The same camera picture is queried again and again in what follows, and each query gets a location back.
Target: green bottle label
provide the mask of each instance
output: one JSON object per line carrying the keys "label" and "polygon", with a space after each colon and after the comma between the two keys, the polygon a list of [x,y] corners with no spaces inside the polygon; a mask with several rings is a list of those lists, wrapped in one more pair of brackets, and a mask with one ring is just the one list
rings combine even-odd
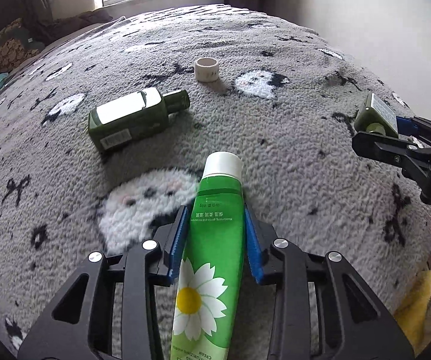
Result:
{"label": "green bottle label", "polygon": [[224,360],[232,336],[245,252],[240,182],[200,182],[180,266],[172,360]]}

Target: green bottle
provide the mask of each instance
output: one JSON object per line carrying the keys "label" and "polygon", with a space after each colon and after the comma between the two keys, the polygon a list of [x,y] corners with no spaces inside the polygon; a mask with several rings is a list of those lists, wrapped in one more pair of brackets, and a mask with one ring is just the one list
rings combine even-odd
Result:
{"label": "green bottle", "polygon": [[105,152],[163,131],[169,114],[189,107],[185,90],[162,95],[156,88],[146,88],[92,109],[89,136],[97,150]]}
{"label": "green bottle", "polygon": [[375,93],[368,94],[355,118],[354,128],[357,132],[399,138],[395,113]]}
{"label": "green bottle", "polygon": [[171,360],[225,360],[245,253],[242,162],[207,157],[180,266]]}

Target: daisy print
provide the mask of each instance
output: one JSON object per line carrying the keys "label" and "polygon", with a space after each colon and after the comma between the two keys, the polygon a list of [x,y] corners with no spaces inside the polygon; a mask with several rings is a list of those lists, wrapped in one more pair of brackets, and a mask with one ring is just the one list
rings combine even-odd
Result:
{"label": "daisy print", "polygon": [[185,333],[189,340],[198,340],[204,331],[212,336],[217,332],[216,318],[226,315],[226,305],[218,299],[228,286],[223,277],[214,277],[215,266],[201,266],[194,273],[187,258],[180,264],[179,284],[175,300],[174,335]]}

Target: white label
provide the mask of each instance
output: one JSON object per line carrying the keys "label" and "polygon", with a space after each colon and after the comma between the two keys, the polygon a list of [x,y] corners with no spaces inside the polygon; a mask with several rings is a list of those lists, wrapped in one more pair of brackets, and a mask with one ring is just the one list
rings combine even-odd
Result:
{"label": "white label", "polygon": [[108,137],[102,138],[100,143],[104,149],[110,149],[111,147],[120,145],[121,143],[131,140],[132,136],[128,128],[125,130],[116,132],[115,134],[109,135]]}
{"label": "white label", "polygon": [[397,117],[395,113],[382,101],[375,93],[372,93],[372,101],[370,106],[375,109],[375,111],[384,118],[384,120],[394,129],[397,130]]}
{"label": "white label", "polygon": [[97,107],[97,116],[100,122],[107,124],[160,102],[160,95],[156,88],[147,88],[143,92],[145,99],[140,91],[99,105]]}

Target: white wall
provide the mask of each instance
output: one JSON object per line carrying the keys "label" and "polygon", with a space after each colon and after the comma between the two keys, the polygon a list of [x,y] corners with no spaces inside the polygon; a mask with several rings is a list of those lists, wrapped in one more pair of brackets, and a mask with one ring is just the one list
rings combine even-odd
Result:
{"label": "white wall", "polygon": [[431,119],[431,0],[266,0],[265,11],[313,28]]}

